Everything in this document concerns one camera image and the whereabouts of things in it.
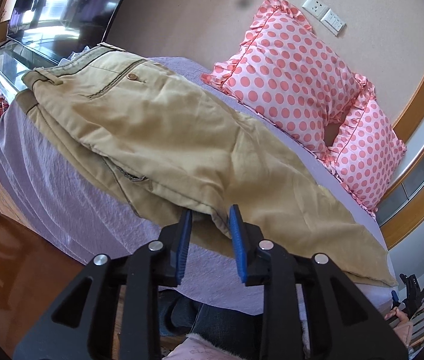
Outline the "person's right hand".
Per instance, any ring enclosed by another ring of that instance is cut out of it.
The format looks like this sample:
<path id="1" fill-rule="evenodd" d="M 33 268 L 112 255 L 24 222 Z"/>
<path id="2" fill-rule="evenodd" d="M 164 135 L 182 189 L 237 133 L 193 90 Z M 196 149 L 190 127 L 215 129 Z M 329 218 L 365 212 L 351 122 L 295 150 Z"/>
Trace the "person's right hand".
<path id="1" fill-rule="evenodd" d="M 384 317 L 385 321 L 393 328 L 407 324 L 410 322 L 407 314 L 398 307 L 392 308 Z"/>

